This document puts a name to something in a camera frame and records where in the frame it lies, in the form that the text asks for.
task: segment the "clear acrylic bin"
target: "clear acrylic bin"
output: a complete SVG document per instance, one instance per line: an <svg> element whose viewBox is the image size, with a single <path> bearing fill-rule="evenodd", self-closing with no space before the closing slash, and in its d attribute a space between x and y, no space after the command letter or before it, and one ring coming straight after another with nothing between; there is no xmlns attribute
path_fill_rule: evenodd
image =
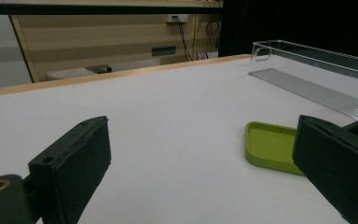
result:
<svg viewBox="0 0 358 224"><path fill-rule="evenodd" d="M282 40L259 41L249 75L358 119L358 57Z"/></svg>

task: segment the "green tray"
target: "green tray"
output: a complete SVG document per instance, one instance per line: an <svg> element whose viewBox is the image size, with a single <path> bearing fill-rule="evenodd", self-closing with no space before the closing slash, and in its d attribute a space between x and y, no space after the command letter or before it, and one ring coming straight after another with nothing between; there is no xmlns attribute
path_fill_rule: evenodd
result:
<svg viewBox="0 0 358 224"><path fill-rule="evenodd" d="M258 121L246 125L245 157L253 165L303 175L293 163L296 129Z"/></svg>

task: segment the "black cable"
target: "black cable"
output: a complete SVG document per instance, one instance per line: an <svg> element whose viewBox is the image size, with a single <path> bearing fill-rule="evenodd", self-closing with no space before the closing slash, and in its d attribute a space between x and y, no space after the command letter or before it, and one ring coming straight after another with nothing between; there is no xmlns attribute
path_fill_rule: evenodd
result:
<svg viewBox="0 0 358 224"><path fill-rule="evenodd" d="M188 62L193 61L193 58L191 57L191 54L190 54L190 52L188 51L187 46L186 46L185 33L184 33L184 31L183 31L182 22L180 21L179 17L177 17L177 16L173 16L172 18L175 19L175 20L176 20L176 23L178 24L180 36L182 37L183 47L184 47L184 49L185 49L186 59L187 59Z"/></svg>

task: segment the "wall socket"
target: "wall socket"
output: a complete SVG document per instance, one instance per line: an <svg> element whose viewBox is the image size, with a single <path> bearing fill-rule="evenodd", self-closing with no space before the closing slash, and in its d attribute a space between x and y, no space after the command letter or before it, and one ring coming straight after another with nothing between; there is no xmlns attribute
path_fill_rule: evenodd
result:
<svg viewBox="0 0 358 224"><path fill-rule="evenodd" d="M167 22L177 22L173 17L177 16L180 22L188 21L188 14L167 14Z"/></svg>

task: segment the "black bar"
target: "black bar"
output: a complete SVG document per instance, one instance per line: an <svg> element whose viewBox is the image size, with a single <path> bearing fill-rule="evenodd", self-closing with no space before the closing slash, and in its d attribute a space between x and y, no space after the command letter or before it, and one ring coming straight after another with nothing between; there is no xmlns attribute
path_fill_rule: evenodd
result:
<svg viewBox="0 0 358 224"><path fill-rule="evenodd" d="M0 15L222 14L222 7L1 4Z"/></svg>

